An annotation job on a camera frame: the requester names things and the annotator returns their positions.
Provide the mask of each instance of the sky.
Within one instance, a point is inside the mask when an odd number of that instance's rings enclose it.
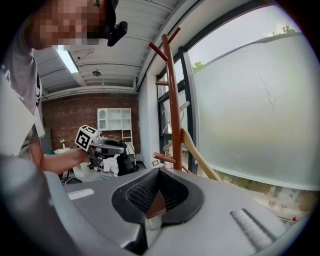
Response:
[[[219,27],[188,51],[191,64],[204,65],[240,46],[262,38],[272,37],[272,32],[282,33],[282,27],[301,32],[295,22],[278,6],[268,6],[248,12]],[[183,77],[181,61],[174,65],[176,80]]]

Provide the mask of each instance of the white cabinet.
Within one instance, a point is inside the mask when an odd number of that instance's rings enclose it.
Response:
[[[134,154],[131,125],[131,108],[98,108],[97,129],[99,131],[121,131],[127,141],[127,154]]]
[[[131,108],[98,108],[97,129],[99,131],[131,131]]]

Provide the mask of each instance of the man's arm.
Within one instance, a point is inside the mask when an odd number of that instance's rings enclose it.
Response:
[[[42,170],[62,174],[83,162],[89,163],[87,153],[81,148],[62,154],[43,154],[39,140],[30,144],[29,151],[33,162]]]

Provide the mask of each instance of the gray plastic surface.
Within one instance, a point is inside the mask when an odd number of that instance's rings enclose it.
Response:
[[[119,186],[149,171],[151,170],[110,180],[72,184],[64,188],[67,192],[92,189],[94,194],[72,202],[100,233],[124,247],[135,239],[138,229],[136,224],[121,219],[111,204],[111,197]],[[230,215],[230,212],[242,208],[275,238],[286,231],[284,224],[276,216],[233,185],[185,172],[171,172],[198,185],[204,193],[204,204],[187,223],[163,228],[144,255],[252,255],[257,252],[255,247]]]
[[[255,248],[230,215],[242,208],[276,238],[286,231],[276,216],[233,185],[173,172],[198,185],[204,193],[204,203],[187,223],[163,228],[145,255],[252,255]]]
[[[83,212],[79,212],[73,201],[69,199],[59,177],[55,173],[48,171],[44,173],[49,184],[52,202],[60,221],[85,255],[131,255],[130,252],[121,249],[117,242],[111,242],[110,239],[100,233],[99,226],[90,224],[92,218],[89,218],[88,221],[85,218],[86,215]]]
[[[121,185],[131,182],[149,171],[143,170],[108,180],[69,184],[65,185],[64,189],[67,193],[92,189],[94,194],[72,202],[101,234],[124,248],[136,240],[140,225],[126,222],[121,218],[111,203],[112,194]]]
[[[55,173],[41,172],[23,159],[0,157],[0,167],[1,196],[21,230],[37,245],[59,256],[133,255],[122,248],[136,240],[139,226],[123,221],[111,198],[118,187],[151,170],[63,187]],[[162,228],[144,255],[277,255],[302,229],[300,224],[285,233],[277,217],[232,185],[169,171],[199,186],[204,203],[188,222]],[[84,189],[93,194],[70,200],[66,193]],[[240,209],[277,240],[257,252],[230,214]]]

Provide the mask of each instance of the black bag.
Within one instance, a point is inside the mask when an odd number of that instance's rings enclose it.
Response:
[[[124,148],[124,152],[116,158],[119,167],[118,176],[132,174],[136,171],[136,169],[134,168],[129,159],[129,156],[127,155],[127,145],[124,142],[119,142],[119,145]]]

